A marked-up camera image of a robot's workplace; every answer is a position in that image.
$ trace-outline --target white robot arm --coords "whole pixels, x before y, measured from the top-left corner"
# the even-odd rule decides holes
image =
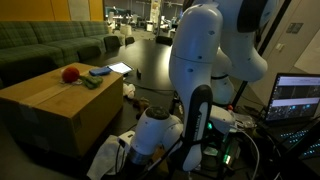
[[[186,10],[169,62],[169,77],[184,107],[183,127],[172,115],[159,121],[147,109],[131,140],[129,161],[145,165],[145,158],[150,158],[159,143],[167,141],[172,145],[181,134],[181,141],[170,154],[171,161],[183,171],[190,171],[200,163],[201,141],[208,121],[223,127],[219,124],[220,116],[233,119],[223,109],[212,106],[212,102],[229,103],[233,86],[228,75],[256,81],[267,70],[265,60],[254,49],[253,35],[270,19],[277,1],[185,1]],[[170,127],[174,127],[170,135],[164,134]],[[222,134],[227,133],[225,128],[217,129]]]

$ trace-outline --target computer monitor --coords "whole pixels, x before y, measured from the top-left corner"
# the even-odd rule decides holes
[[[320,100],[320,74],[278,73],[265,121],[290,121],[315,116]]]

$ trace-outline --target tablet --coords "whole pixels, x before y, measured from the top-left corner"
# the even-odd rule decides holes
[[[121,73],[121,74],[127,74],[133,70],[133,68],[131,66],[129,66],[128,64],[126,64],[124,62],[110,64],[110,65],[108,65],[108,67],[110,69],[112,69],[113,71]]]

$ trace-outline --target green sofa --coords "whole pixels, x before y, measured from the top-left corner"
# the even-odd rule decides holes
[[[103,21],[0,22],[0,66],[12,61],[49,56],[59,66],[78,62],[77,50],[110,36]]]

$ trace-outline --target cardboard box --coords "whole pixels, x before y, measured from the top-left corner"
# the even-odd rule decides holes
[[[95,68],[68,66],[82,75]],[[121,109],[123,78],[111,72],[100,87],[89,90],[62,84],[66,67],[0,90],[0,118],[17,141],[81,158]]]

